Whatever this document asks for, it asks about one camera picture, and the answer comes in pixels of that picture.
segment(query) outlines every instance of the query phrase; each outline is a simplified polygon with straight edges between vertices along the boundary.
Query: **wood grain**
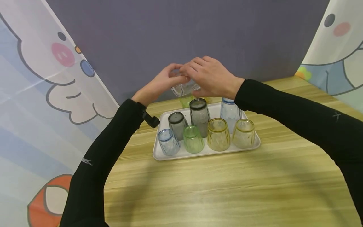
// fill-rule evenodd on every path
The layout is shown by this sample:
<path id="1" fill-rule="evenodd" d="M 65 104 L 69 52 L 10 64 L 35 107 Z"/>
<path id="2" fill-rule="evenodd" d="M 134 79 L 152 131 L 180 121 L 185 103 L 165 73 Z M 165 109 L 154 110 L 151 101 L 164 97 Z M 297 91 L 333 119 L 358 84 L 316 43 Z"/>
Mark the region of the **wood grain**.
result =
<path id="1" fill-rule="evenodd" d="M 363 120 L 363 114 L 298 77 L 267 84 Z M 148 112 L 160 116 L 180 108 L 178 100 L 170 100 L 150 105 Z M 261 138 L 257 150 L 163 162 L 152 157 L 156 129 L 143 123 L 107 179 L 106 222 L 112 227 L 360 226 L 344 178 L 323 150 L 274 119 L 246 114 Z"/>

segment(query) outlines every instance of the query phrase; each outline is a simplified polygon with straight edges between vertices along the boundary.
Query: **pink cheek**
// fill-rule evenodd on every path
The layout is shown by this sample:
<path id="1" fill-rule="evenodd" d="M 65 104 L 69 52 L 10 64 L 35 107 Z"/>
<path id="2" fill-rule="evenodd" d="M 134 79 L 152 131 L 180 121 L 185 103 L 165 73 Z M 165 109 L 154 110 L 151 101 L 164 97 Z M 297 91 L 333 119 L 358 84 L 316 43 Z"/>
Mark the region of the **pink cheek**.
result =
<path id="1" fill-rule="evenodd" d="M 75 63 L 72 51 L 61 43 L 55 42 L 52 44 L 52 53 L 57 61 L 65 67 L 72 67 Z"/>
<path id="2" fill-rule="evenodd" d="M 350 30 L 350 24 L 348 22 L 343 22 L 338 24 L 333 31 L 335 36 L 344 36 Z"/>

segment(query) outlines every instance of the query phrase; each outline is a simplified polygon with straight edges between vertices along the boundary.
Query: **gray backdrop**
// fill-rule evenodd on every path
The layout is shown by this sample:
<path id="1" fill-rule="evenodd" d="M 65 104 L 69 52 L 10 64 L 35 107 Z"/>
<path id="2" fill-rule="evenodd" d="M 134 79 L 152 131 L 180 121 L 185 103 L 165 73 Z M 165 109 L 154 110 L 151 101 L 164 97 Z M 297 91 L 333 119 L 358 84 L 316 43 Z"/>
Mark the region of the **gray backdrop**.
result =
<path id="1" fill-rule="evenodd" d="M 47 0 L 122 103 L 169 63 L 208 55 L 233 74 L 294 75 L 329 0 Z M 161 100 L 175 98 L 171 91 Z"/>

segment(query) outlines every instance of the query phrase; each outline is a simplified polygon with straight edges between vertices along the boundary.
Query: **black wrist strap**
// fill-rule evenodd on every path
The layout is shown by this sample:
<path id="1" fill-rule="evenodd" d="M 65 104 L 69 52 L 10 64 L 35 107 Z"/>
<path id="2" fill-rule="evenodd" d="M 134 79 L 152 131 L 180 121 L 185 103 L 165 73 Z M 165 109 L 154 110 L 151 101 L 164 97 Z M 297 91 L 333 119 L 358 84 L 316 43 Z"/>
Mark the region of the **black wrist strap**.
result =
<path id="1" fill-rule="evenodd" d="M 150 125 L 150 127 L 152 127 L 153 129 L 156 128 L 159 124 L 160 121 L 157 117 L 153 116 L 151 117 L 147 112 L 146 112 L 146 106 L 144 106 L 143 104 L 137 102 L 136 104 L 138 104 L 141 109 L 142 109 L 142 118 L 146 121 L 146 123 L 148 125 Z"/>

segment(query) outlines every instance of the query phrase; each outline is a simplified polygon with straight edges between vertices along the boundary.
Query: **white tray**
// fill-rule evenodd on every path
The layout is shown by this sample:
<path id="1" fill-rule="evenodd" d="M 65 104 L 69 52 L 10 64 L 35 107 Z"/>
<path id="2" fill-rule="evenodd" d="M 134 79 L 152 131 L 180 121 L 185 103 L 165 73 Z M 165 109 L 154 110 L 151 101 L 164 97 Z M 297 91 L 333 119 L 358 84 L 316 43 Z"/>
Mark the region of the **white tray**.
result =
<path id="1" fill-rule="evenodd" d="M 216 117 L 220 117 L 221 103 L 209 104 L 208 109 L 209 109 L 209 113 L 211 115 L 211 119 L 216 118 Z M 189 108 L 168 111 L 168 112 L 163 113 L 160 116 L 160 124 L 158 126 L 158 131 L 156 133 L 156 138 L 155 138 L 155 143 L 154 143 L 154 151 L 152 153 L 153 157 L 158 161 L 179 159 L 179 158 L 197 157 L 197 156 L 204 156 L 204 155 L 211 155 L 211 154 L 231 153 L 231 152 L 237 152 L 237 151 L 254 150 L 254 149 L 258 148 L 261 145 L 261 140 L 258 137 L 257 133 L 255 132 L 254 144 L 253 144 L 252 147 L 250 147 L 248 149 L 240 149 L 240 148 L 236 147 L 233 143 L 231 143 L 231 146 L 225 151 L 214 151 L 214 150 L 209 148 L 209 146 L 207 144 L 207 138 L 204 138 L 204 144 L 205 144 L 204 149 L 201 152 L 197 153 L 197 154 L 191 154 L 191 153 L 187 152 L 185 150 L 185 148 L 184 148 L 184 141 L 180 141 L 179 142 L 180 143 L 180 150 L 179 150 L 179 152 L 177 154 L 175 154 L 174 156 L 164 155 L 163 151 L 161 150 L 157 135 L 161 130 L 169 128 L 168 117 L 169 117 L 170 114 L 172 114 L 174 112 L 183 113 L 184 117 L 187 119 L 188 125 L 191 125 Z M 243 112 L 243 111 L 242 111 L 242 118 L 243 119 L 248 119 L 245 112 Z"/>

